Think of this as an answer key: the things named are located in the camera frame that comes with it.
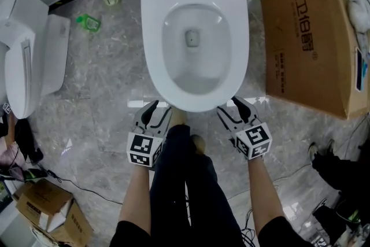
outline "toilet bowl water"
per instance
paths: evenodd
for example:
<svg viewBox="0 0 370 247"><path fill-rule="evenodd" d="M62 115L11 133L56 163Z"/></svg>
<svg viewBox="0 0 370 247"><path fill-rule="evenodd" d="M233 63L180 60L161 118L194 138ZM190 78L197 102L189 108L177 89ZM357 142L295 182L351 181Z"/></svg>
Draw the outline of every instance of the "toilet bowl water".
<svg viewBox="0 0 370 247"><path fill-rule="evenodd" d="M231 34L215 6L184 5L163 23L165 67L185 92L207 94L222 84L231 65Z"/></svg>

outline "small cardboard box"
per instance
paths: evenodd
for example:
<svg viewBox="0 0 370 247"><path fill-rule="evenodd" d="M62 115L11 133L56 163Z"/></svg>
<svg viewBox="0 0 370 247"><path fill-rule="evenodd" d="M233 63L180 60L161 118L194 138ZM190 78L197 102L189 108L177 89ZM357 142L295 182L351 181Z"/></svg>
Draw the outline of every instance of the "small cardboard box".
<svg viewBox="0 0 370 247"><path fill-rule="evenodd" d="M349 0L261 0L267 94L348 119L368 111L358 90L357 37Z"/></svg>
<svg viewBox="0 0 370 247"><path fill-rule="evenodd" d="M58 242L84 247L91 237L93 230L72 194L46 179L22 190L17 209Z"/></svg>

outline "marble floor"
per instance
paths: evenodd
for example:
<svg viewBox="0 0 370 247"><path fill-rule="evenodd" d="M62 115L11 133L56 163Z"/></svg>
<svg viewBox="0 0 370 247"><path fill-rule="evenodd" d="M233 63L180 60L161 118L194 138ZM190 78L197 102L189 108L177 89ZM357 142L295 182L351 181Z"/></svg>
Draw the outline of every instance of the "marble floor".
<svg viewBox="0 0 370 247"><path fill-rule="evenodd" d="M125 152L127 132L137 104L163 99L150 79L143 51L140 0L121 0L107 7L103 0L77 0L52 13L72 20L64 85L42 98L31 116L36 141L45 154L43 165L64 179L122 201L132 165ZM88 13L102 22L94 34L81 29L75 18ZM249 3L250 58L237 95L254 101L260 118L273 136L265 164L293 227L305 238L313 231L312 209L324 198L335 197L310 167L307 148L336 140L336 154L356 158L357 146L368 132L368 121L343 121L265 95L265 42L259 1ZM159 118L158 108L153 118ZM236 107L229 107L237 114ZM247 161L229 143L216 112L189 114L189 125L207 142L219 184L240 226L250 208ZM89 246L108 246L120 206L69 182L71 191L94 229Z"/></svg>

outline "black pants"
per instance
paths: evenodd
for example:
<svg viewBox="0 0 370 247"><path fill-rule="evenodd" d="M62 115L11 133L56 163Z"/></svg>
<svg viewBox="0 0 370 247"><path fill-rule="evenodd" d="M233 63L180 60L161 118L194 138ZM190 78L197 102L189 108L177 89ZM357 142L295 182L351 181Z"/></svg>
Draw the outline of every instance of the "black pants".
<svg viewBox="0 0 370 247"><path fill-rule="evenodd" d="M150 190L151 237L155 245L244 246L241 230L217 184L211 159L195 154L190 127L168 131ZM188 188L191 226L188 221Z"/></svg>
<svg viewBox="0 0 370 247"><path fill-rule="evenodd" d="M361 224L370 222L368 165L341 160L332 153L316 155L312 167L333 188L340 190L348 202L358 208Z"/></svg>

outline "toilet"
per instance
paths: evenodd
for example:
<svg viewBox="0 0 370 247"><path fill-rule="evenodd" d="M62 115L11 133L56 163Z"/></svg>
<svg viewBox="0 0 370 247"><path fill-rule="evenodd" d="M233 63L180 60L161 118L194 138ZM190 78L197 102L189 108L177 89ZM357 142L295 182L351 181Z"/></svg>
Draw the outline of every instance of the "toilet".
<svg viewBox="0 0 370 247"><path fill-rule="evenodd" d="M64 81L71 21L48 12L41 0L0 4L0 104L9 101L18 119Z"/></svg>
<svg viewBox="0 0 370 247"><path fill-rule="evenodd" d="M141 0L145 58L171 105L204 112L240 88L249 56L247 0Z"/></svg>

